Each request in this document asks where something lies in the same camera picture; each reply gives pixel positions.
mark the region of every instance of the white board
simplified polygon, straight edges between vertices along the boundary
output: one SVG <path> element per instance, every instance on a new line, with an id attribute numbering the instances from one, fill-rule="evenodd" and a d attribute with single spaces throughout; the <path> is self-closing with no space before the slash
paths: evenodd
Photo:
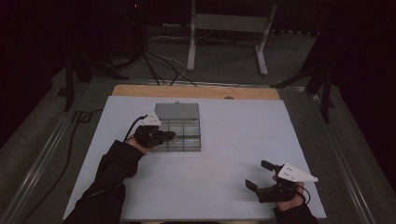
<path id="1" fill-rule="evenodd" d="M 198 103 L 202 148 L 191 154 L 148 154 L 137 175 L 126 179 L 124 220 L 257 220 L 274 218 L 274 203 L 259 203 L 245 179 L 259 188 L 275 184 L 261 161 L 284 163 L 310 174 L 304 154 L 280 100 L 219 100 L 111 96 L 99 121 L 64 218 L 94 180 L 97 166 L 132 122 L 156 103 Z M 309 207 L 326 217 L 313 183 Z"/>

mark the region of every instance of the black cable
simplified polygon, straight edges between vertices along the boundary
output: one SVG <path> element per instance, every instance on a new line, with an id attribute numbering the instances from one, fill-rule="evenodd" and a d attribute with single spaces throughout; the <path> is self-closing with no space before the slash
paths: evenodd
<path id="1" fill-rule="evenodd" d="M 176 76 L 175 76 L 175 78 L 172 80 L 172 82 L 171 82 L 171 84 L 170 84 L 170 86 L 172 86 L 172 84 L 174 84 L 174 82 L 177 80 L 178 75 L 180 75 L 180 73 L 176 70 L 176 68 L 175 68 L 171 63 L 169 63 L 168 61 L 166 61 L 165 58 L 162 58 L 162 57 L 158 56 L 157 54 L 150 52 L 150 51 L 147 50 L 147 49 L 145 49 L 145 51 L 146 51 L 147 53 L 149 53 L 149 54 L 151 54 L 151 55 L 153 55 L 153 56 L 155 56 L 155 57 L 157 57 L 157 58 L 163 60 L 164 62 L 166 62 L 167 64 L 169 64 L 169 66 L 171 66 L 172 70 L 175 71 Z"/>
<path id="2" fill-rule="evenodd" d="M 216 40 L 210 40 L 207 39 L 209 36 L 213 35 Z M 204 37 L 198 37 L 197 40 L 201 40 L 202 42 L 204 42 L 204 44 L 199 44 L 198 42 L 196 43 L 197 46 L 208 46 L 208 45 L 231 45 L 234 43 L 237 43 L 238 41 L 244 40 L 248 38 L 248 35 L 241 35 L 238 38 L 234 38 L 234 37 L 229 37 L 229 36 L 225 36 L 223 34 L 219 34 L 217 32 L 214 32 L 213 30 L 211 32 L 209 32 L 208 35 L 205 35 Z M 231 41 L 228 42 L 222 42 L 223 39 L 231 39 Z"/>
<path id="3" fill-rule="evenodd" d="M 264 79 L 263 76 L 260 77 L 260 81 L 257 83 L 256 88 L 259 88 L 260 84 L 262 83 L 262 80 Z"/>
<path id="4" fill-rule="evenodd" d="M 131 128 L 129 128 L 128 133 L 126 133 L 123 142 L 125 143 L 128 140 L 129 134 L 131 133 L 131 130 L 134 128 L 134 126 L 136 125 L 136 123 L 141 120 L 141 119 L 145 119 L 147 117 L 147 115 L 145 116 L 140 116 L 139 118 L 137 118 L 134 123 L 132 123 Z"/>
<path id="5" fill-rule="evenodd" d="M 162 65 L 162 66 L 164 66 L 164 67 L 166 67 L 166 68 L 169 68 L 169 69 L 172 69 L 170 66 L 168 66 L 168 65 L 166 65 L 166 64 L 163 64 L 163 63 L 160 63 L 160 62 L 157 62 L 157 61 L 155 61 L 155 60 L 153 60 L 153 59 L 150 59 L 150 58 L 148 58 L 150 61 L 152 61 L 152 62 L 154 62 L 154 63 L 157 63 L 157 64 L 159 64 L 159 65 Z M 187 78 L 186 76 L 181 76 L 182 78 L 184 78 L 184 79 L 186 79 L 187 81 L 189 81 L 193 86 L 195 86 L 195 87 L 198 87 L 197 86 L 197 84 L 195 84 L 194 82 L 192 82 L 189 78 Z"/>
<path id="6" fill-rule="evenodd" d="M 59 182 L 61 181 L 62 177 L 64 176 L 64 174 L 66 173 L 67 167 L 69 166 L 69 162 L 70 162 L 70 158 L 71 158 L 71 153 L 72 153 L 72 145 L 73 145 L 73 139 L 77 130 L 78 125 L 88 116 L 96 113 L 96 112 L 100 112 L 103 111 L 103 109 L 98 109 L 98 110 L 94 110 L 92 112 L 88 112 L 84 117 L 82 117 L 81 119 L 78 120 L 77 125 L 75 126 L 73 132 L 72 132 L 72 136 L 70 138 L 70 142 L 69 142 L 69 149 L 67 152 L 67 160 L 66 160 L 66 164 L 64 165 L 64 169 L 62 170 L 61 174 L 59 175 L 58 179 L 55 181 L 55 183 L 52 185 L 52 187 L 47 191 L 47 193 L 44 195 L 43 198 L 41 198 L 41 200 L 35 205 L 35 207 L 29 212 L 29 214 L 22 220 L 21 224 L 25 223 L 26 220 L 35 212 L 35 210 L 47 199 L 47 197 L 52 193 L 52 191 L 56 188 L 56 186 L 59 184 Z"/>
<path id="7" fill-rule="evenodd" d="M 305 203 L 305 196 L 302 193 L 300 193 L 299 191 L 295 191 L 295 193 L 300 195 L 300 197 L 302 197 L 304 199 L 304 203 Z"/>
<path id="8" fill-rule="evenodd" d="M 87 63 L 89 63 L 90 65 L 104 71 L 106 74 L 110 75 L 111 77 L 114 77 L 115 79 L 129 79 L 128 77 L 124 77 L 118 73 L 116 73 L 115 71 L 113 71 L 111 68 L 108 68 L 104 65 L 102 65 L 99 61 L 96 61 L 92 58 L 90 58 L 88 55 L 85 55 L 84 53 L 80 52 L 79 56 Z"/>
<path id="9" fill-rule="evenodd" d="M 131 55 L 128 57 L 128 61 L 125 63 L 119 63 L 119 64 L 115 64 L 115 65 L 111 65 L 108 68 L 113 69 L 113 70 L 120 70 L 122 68 L 126 68 L 130 65 L 135 65 L 138 62 L 138 59 L 140 57 L 140 52 L 136 53 L 134 55 Z"/>
<path id="10" fill-rule="evenodd" d="M 306 189 L 306 188 L 304 188 L 303 186 L 298 186 L 299 188 L 302 188 L 303 190 L 305 190 L 305 192 L 308 194 L 308 201 L 305 203 L 305 204 L 308 204 L 310 201 L 311 201 L 311 194 L 309 193 L 309 191 Z"/>
<path id="11" fill-rule="evenodd" d="M 245 78 L 244 80 L 242 80 L 242 82 L 238 83 L 235 87 L 239 87 L 240 85 L 244 84 L 246 81 L 248 81 L 249 79 L 251 79 L 254 75 L 256 75 L 257 73 L 253 73 L 252 75 L 250 75 L 249 77 Z"/>
<path id="12" fill-rule="evenodd" d="M 151 74 L 154 77 L 155 81 L 157 82 L 157 84 L 159 86 L 161 86 L 160 81 L 158 80 L 158 77 L 160 77 L 160 76 L 158 76 L 157 73 L 152 68 L 151 64 L 149 63 L 149 58 L 148 58 L 148 56 L 146 55 L 146 53 L 144 51 L 143 51 L 143 58 L 146 60 L 146 62 L 148 64 L 148 68 L 151 71 Z"/>

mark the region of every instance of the cable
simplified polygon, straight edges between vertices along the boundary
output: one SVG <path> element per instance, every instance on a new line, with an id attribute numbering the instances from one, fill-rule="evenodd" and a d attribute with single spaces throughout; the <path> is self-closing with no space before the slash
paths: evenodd
<path id="1" fill-rule="evenodd" d="M 153 55 L 156 56 L 156 57 L 161 58 L 163 61 L 165 61 L 165 62 L 168 63 L 169 65 L 166 65 L 166 64 L 157 62 L 157 61 L 155 61 L 155 60 L 153 60 L 153 59 L 150 59 L 149 57 L 147 57 L 147 60 L 150 60 L 150 61 L 152 61 L 152 62 L 154 62 L 154 63 L 157 63 L 157 64 L 159 64 L 159 65 L 161 65 L 161 66 L 164 66 L 164 67 L 166 67 L 166 68 L 169 68 L 169 69 L 175 71 L 175 73 L 177 74 L 177 76 L 172 80 L 170 86 L 174 85 L 174 84 L 175 84 L 177 81 L 179 81 L 181 78 L 184 78 L 184 79 L 186 79 L 187 81 L 189 81 L 193 86 L 197 87 L 197 85 L 196 85 L 195 83 L 193 83 L 190 79 L 188 79 L 187 77 L 184 76 L 184 75 L 186 74 L 186 71 L 187 71 L 187 67 L 186 67 L 186 65 L 185 65 L 184 63 L 182 63 L 182 62 L 180 62 L 180 61 L 178 61 L 178 60 L 175 60 L 175 59 L 163 57 L 163 56 L 158 55 L 158 54 L 155 54 L 155 53 L 153 53 L 153 52 L 151 52 L 151 51 L 149 51 L 149 50 L 147 50 L 147 52 L 150 53 L 150 54 L 153 54 Z M 176 70 L 176 68 L 175 68 L 172 64 L 170 64 L 168 61 L 166 61 L 165 59 L 171 60 L 171 61 L 175 61 L 175 62 L 177 62 L 177 63 L 180 63 L 180 64 L 183 66 L 183 68 L 184 68 L 183 73 L 180 74 L 180 73 Z"/>
<path id="2" fill-rule="evenodd" d="M 305 204 L 308 204 L 310 201 L 311 201 L 311 194 L 309 193 L 309 191 L 306 189 L 306 188 L 304 188 L 303 186 L 298 186 L 299 188 L 302 188 L 303 190 L 305 190 L 305 192 L 308 194 L 308 202 L 306 202 Z"/>
<path id="3" fill-rule="evenodd" d="M 157 55 L 157 54 L 155 54 L 155 53 L 149 51 L 148 49 L 145 49 L 145 51 L 148 52 L 149 54 L 151 54 L 151 55 L 153 55 L 153 56 L 155 56 L 155 57 L 157 57 L 157 58 L 163 60 L 164 62 L 166 62 L 167 64 L 169 64 L 169 66 L 172 67 L 172 70 L 174 70 L 175 73 L 176 73 L 175 78 L 172 80 L 172 82 L 171 82 L 171 84 L 170 84 L 170 86 L 172 86 L 172 84 L 175 82 L 175 80 L 177 79 L 177 77 L 178 77 L 178 75 L 179 75 L 179 72 L 176 70 L 176 68 L 175 68 L 171 63 L 169 63 L 168 61 L 166 61 L 164 57 L 162 57 L 162 56 L 160 56 L 160 55 Z"/>
<path id="4" fill-rule="evenodd" d="M 265 59 L 265 64 L 263 64 L 262 67 L 260 68 L 260 74 L 262 73 L 262 71 L 264 70 L 264 68 L 267 67 L 268 60 L 271 58 L 272 49 L 273 49 L 273 46 L 274 46 L 274 44 L 275 44 L 275 40 L 276 40 L 276 34 L 274 34 L 274 38 L 273 38 L 273 41 L 272 41 L 272 44 L 271 44 L 271 47 L 270 47 L 269 56 L 266 57 L 266 59 Z M 267 54 L 267 49 L 264 50 L 264 58 L 265 58 L 266 54 Z"/>
<path id="5" fill-rule="evenodd" d="M 129 43 L 130 33 L 129 33 L 129 30 L 128 30 L 129 25 L 130 25 L 130 18 L 129 18 L 129 14 L 128 14 L 127 3 L 124 2 L 123 5 L 124 5 L 123 9 L 124 9 L 124 14 L 125 14 L 125 20 L 126 20 L 126 24 L 127 24 L 126 43 L 125 43 L 125 48 L 124 48 L 123 53 L 122 53 L 122 55 L 125 56 L 127 51 L 128 51 L 128 49 L 129 49 L 129 47 L 130 47 L 130 43 Z M 96 4 L 93 4 L 93 7 L 94 7 L 95 12 L 96 12 L 97 20 L 100 20 L 99 13 L 98 13 L 97 8 L 96 8 Z M 144 34 L 142 33 L 142 31 L 139 31 L 138 36 L 141 37 L 143 35 Z M 125 62 L 125 63 L 120 63 L 120 64 L 112 65 L 112 66 L 109 66 L 109 67 L 103 65 L 103 67 L 105 67 L 107 69 L 119 70 L 121 68 L 124 68 L 124 67 L 130 66 L 132 64 L 135 64 L 137 62 L 137 59 L 138 59 L 139 56 L 140 56 L 140 52 L 132 53 L 132 55 L 127 55 L 128 61 Z"/>
<path id="6" fill-rule="evenodd" d="M 206 38 L 206 37 L 210 36 L 212 33 L 213 33 L 213 30 L 209 30 L 209 32 L 207 32 L 207 34 L 206 34 L 206 35 L 204 35 L 204 36 L 201 36 L 201 37 L 195 37 L 195 38 L 196 38 L 196 39 L 204 39 L 204 38 Z"/>
<path id="7" fill-rule="evenodd" d="M 253 73 L 252 75 L 250 75 L 249 77 L 245 78 L 244 80 L 242 80 L 242 82 L 240 82 L 238 85 L 236 85 L 235 87 L 239 87 L 240 85 L 244 84 L 246 81 L 248 81 L 249 79 L 251 79 L 254 75 L 256 75 L 257 73 Z"/>
<path id="8" fill-rule="evenodd" d="M 100 112 L 103 111 L 103 109 L 98 109 L 98 110 L 94 110 L 92 112 L 88 112 L 84 117 L 82 117 L 81 119 L 78 120 L 77 125 L 75 126 L 73 132 L 72 132 L 72 136 L 70 138 L 70 142 L 69 142 L 69 148 L 68 148 L 68 152 L 67 152 L 67 160 L 66 160 L 66 164 L 64 165 L 64 169 L 62 170 L 61 174 L 59 175 L 58 179 L 55 181 L 55 183 L 52 185 L 52 187 L 47 191 L 47 193 L 44 195 L 43 198 L 41 198 L 41 200 L 35 205 L 35 207 L 28 213 L 28 215 L 22 220 L 21 224 L 25 223 L 26 220 L 35 212 L 35 210 L 47 199 L 47 197 L 52 193 L 52 191 L 56 188 L 56 186 L 59 184 L 59 182 L 61 181 L 62 177 L 64 176 L 64 174 L 66 173 L 67 167 L 69 166 L 69 162 L 70 162 L 70 158 L 71 158 L 71 153 L 72 153 L 72 145 L 73 145 L 73 140 L 74 140 L 74 136 L 77 130 L 78 125 L 88 116 L 96 113 L 96 112 Z"/>
<path id="9" fill-rule="evenodd" d="M 130 55 L 127 55 L 127 51 L 130 47 L 130 43 L 129 43 L 129 32 L 127 32 L 127 42 L 126 42 L 126 46 L 124 49 L 124 52 L 122 53 L 122 55 L 126 55 L 128 58 L 128 61 L 125 63 L 120 63 L 120 64 L 116 64 L 116 65 L 112 65 L 109 68 L 114 69 L 114 70 L 119 70 L 121 68 L 127 68 L 130 65 L 134 65 L 137 63 L 139 57 L 141 56 L 141 51 L 143 50 L 143 47 L 145 46 L 145 42 L 146 42 L 146 37 L 145 37 L 145 23 L 143 21 L 143 17 L 142 17 L 142 13 L 141 13 L 141 4 L 139 2 L 139 17 L 137 18 L 139 21 L 141 21 L 141 23 L 136 22 L 133 23 L 132 18 L 130 18 L 131 14 L 128 14 L 128 10 L 132 9 L 128 9 L 128 7 L 132 7 L 132 6 L 127 6 L 128 4 L 126 2 L 124 2 L 124 9 L 125 9 L 125 15 L 126 15 L 126 20 L 127 20 L 127 24 L 131 26 L 131 29 L 134 29 L 134 32 L 136 33 L 137 31 L 137 35 L 134 35 L 135 37 L 135 46 L 137 48 L 136 52 L 132 52 Z"/>
<path id="10" fill-rule="evenodd" d="M 256 88 L 259 88 L 260 83 L 262 83 L 262 80 L 263 80 L 263 79 L 264 79 L 264 77 L 263 77 L 263 76 L 260 76 L 260 81 L 259 81 L 259 83 L 257 83 Z"/>
<path id="11" fill-rule="evenodd" d="M 216 40 L 213 41 L 213 40 L 208 40 L 208 39 L 206 39 L 206 38 L 209 37 L 210 35 L 213 35 L 213 36 L 216 38 Z M 226 39 L 231 39 L 232 41 L 222 42 L 223 39 L 225 39 L 225 38 L 226 38 Z M 242 36 L 239 37 L 239 38 L 231 38 L 231 37 L 227 37 L 227 36 L 224 36 L 224 35 L 220 35 L 220 34 L 218 34 L 217 32 L 211 31 L 211 32 L 209 32 L 207 35 L 205 35 L 205 36 L 203 36 L 203 37 L 198 37 L 197 39 L 198 39 L 198 40 L 201 40 L 201 41 L 204 42 L 204 43 L 199 44 L 199 43 L 197 42 L 196 45 L 197 45 L 197 46 L 231 45 L 231 44 L 234 44 L 234 43 L 236 43 L 236 42 L 238 42 L 238 41 L 241 41 L 241 40 L 243 40 L 243 39 L 246 39 L 246 38 L 248 38 L 247 35 L 242 35 Z"/>
<path id="12" fill-rule="evenodd" d="M 165 82 L 165 80 L 163 80 L 162 77 L 158 76 L 157 73 L 156 73 L 156 72 L 154 71 L 154 69 L 152 68 L 151 64 L 149 63 L 149 58 L 148 58 L 148 56 L 146 55 L 145 51 L 143 51 L 143 57 L 144 57 L 144 59 L 146 60 L 146 62 L 147 62 L 147 64 L 148 64 L 148 68 L 149 68 L 149 70 L 151 71 L 151 74 L 152 74 L 152 76 L 154 77 L 154 79 L 155 79 L 155 81 L 157 82 L 157 84 L 158 84 L 159 86 L 161 86 L 160 81 L 158 80 L 158 78 L 159 78 L 165 85 L 167 85 L 166 82 Z"/>
<path id="13" fill-rule="evenodd" d="M 136 123 L 137 123 L 139 120 L 141 120 L 141 119 L 145 119 L 146 117 L 147 117 L 147 115 L 146 115 L 146 116 L 141 116 L 141 117 L 137 118 L 137 119 L 134 121 L 134 123 L 132 123 L 131 128 L 129 128 L 128 133 L 126 133 L 126 135 L 125 135 L 125 137 L 124 137 L 124 140 L 123 140 L 124 143 L 128 140 L 129 134 L 131 133 L 131 130 L 134 128 L 134 126 L 136 125 Z"/>
<path id="14" fill-rule="evenodd" d="M 167 38 L 167 39 L 187 39 L 187 38 L 190 38 L 190 37 L 189 36 L 165 36 L 165 35 L 161 35 L 161 36 L 152 37 L 148 41 L 153 41 L 153 40 L 162 39 L 162 38 Z"/>

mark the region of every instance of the black sleeve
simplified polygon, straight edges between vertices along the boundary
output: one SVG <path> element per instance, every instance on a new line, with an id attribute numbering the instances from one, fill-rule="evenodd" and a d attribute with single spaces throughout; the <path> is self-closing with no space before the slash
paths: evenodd
<path id="1" fill-rule="evenodd" d="M 276 223 L 278 224 L 317 224 L 318 220 L 312 216 L 308 206 L 303 203 L 286 211 L 274 208 Z"/>
<path id="2" fill-rule="evenodd" d="M 129 144 L 115 141 L 99 163 L 95 180 L 76 202 L 64 223 L 119 224 L 126 177 L 137 172 L 137 164 L 144 154 Z"/>

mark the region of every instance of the floor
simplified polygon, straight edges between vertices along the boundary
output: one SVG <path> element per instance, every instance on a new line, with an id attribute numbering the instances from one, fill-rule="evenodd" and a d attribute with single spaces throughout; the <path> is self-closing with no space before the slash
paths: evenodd
<path id="1" fill-rule="evenodd" d="M 315 37 L 310 35 L 270 34 L 264 50 L 269 75 L 263 77 L 259 74 L 254 51 L 259 36 L 244 33 L 214 35 L 202 31 L 197 36 L 205 36 L 205 41 L 197 39 L 200 45 L 196 50 L 195 69 L 184 73 L 189 48 L 188 28 L 152 28 L 149 33 L 149 51 L 161 55 L 187 78 L 180 78 L 176 85 L 230 88 L 269 88 L 271 84 L 296 75 L 315 42 Z M 162 60 L 152 54 L 149 57 Z M 175 71 L 151 63 L 164 79 L 162 84 L 169 84 L 174 79 Z M 57 95 L 64 87 L 64 71 L 56 75 L 52 90 L 0 150 L 0 211 L 4 211 L 2 218 L 14 220 L 4 223 L 22 223 L 31 211 L 34 212 L 24 223 L 62 223 L 64 209 L 100 119 L 100 113 L 95 113 L 90 122 L 78 125 L 72 142 L 75 116 L 103 108 L 117 84 L 156 84 L 143 59 L 120 71 L 129 80 L 120 81 L 99 71 L 93 72 L 95 76 L 91 83 L 76 80 L 76 100 L 66 112 L 64 97 Z M 396 223 L 395 193 L 337 87 L 332 86 L 331 123 L 327 124 L 318 112 L 320 95 L 304 93 L 307 81 L 300 80 L 278 92 L 289 110 L 310 170 L 320 179 L 318 193 L 328 217 L 319 223 Z M 60 176 L 69 148 L 72 149 L 71 160 L 63 178 L 35 210 Z M 47 160 L 38 164 L 41 169 L 31 170 L 40 155 Z M 23 185 L 26 177 L 30 178 L 31 188 Z M 275 222 L 262 220 L 260 223 Z"/>

